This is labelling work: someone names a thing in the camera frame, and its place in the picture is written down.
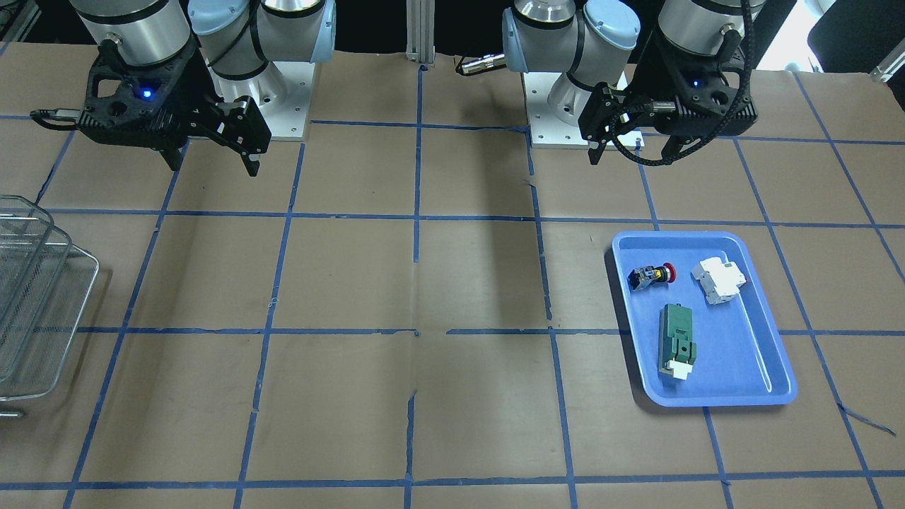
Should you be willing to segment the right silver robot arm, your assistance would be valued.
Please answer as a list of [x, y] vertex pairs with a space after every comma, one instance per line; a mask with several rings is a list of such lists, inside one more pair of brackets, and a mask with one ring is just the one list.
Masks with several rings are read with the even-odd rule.
[[272, 139], [263, 110], [285, 100], [278, 62], [325, 62], [333, 1], [74, 1], [98, 45], [80, 110], [35, 110], [46, 128], [158, 152], [172, 171], [188, 139], [232, 149], [247, 174]]

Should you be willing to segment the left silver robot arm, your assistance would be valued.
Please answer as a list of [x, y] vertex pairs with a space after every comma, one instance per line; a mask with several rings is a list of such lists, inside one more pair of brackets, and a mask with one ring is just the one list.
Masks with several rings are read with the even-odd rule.
[[613, 145], [640, 165], [670, 165], [759, 118], [751, 96], [754, 22], [763, 1], [666, 1], [656, 24], [621, 1], [516, 1], [502, 16], [511, 71], [556, 72], [598, 164]]

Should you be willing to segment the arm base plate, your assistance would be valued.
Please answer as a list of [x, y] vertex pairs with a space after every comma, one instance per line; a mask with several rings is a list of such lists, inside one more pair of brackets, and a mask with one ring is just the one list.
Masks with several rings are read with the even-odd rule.
[[255, 100], [271, 132], [272, 141], [302, 141], [316, 71], [313, 62], [271, 62], [248, 58], [226, 58], [200, 77], [188, 78], [189, 86], [204, 85], [221, 97], [221, 103], [238, 103], [240, 96]]
[[536, 148], [588, 149], [578, 119], [590, 91], [576, 87], [566, 74], [521, 74], [531, 145]]

